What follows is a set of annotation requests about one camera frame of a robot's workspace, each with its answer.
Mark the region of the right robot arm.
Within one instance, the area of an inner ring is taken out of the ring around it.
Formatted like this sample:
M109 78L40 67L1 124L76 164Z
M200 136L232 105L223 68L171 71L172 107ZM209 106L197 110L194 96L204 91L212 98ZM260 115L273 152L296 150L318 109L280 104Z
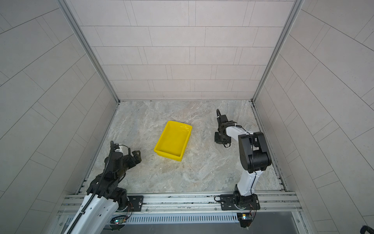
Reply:
M235 186L234 204L239 209L256 208L255 186L263 171L272 164L265 136L262 132L250 132L237 122L229 121L219 110L216 110L216 113L218 129L214 135L214 142L226 148L231 146L232 140L237 141L239 145L243 173Z

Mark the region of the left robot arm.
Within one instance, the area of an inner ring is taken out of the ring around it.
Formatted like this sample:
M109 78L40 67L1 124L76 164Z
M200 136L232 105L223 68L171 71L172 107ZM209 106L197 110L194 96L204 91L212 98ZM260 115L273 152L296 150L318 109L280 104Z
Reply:
M104 170L90 183L77 214L66 229L66 234L100 234L105 228L120 231L133 212L140 212L143 196L128 196L119 183L126 172L142 161L140 151L110 142Z

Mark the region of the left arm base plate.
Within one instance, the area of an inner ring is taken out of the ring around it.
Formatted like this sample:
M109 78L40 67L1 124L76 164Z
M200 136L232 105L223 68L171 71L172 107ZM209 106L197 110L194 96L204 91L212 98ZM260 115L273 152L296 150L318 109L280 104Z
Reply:
M118 201L118 212L140 212L143 205L143 196L126 196Z

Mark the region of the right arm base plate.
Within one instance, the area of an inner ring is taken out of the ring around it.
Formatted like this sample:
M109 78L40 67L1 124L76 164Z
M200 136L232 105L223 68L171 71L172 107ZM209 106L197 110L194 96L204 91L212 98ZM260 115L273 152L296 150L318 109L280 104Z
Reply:
M260 210L260 202L256 194L241 196L240 194L219 195L219 201L223 211L235 210Z

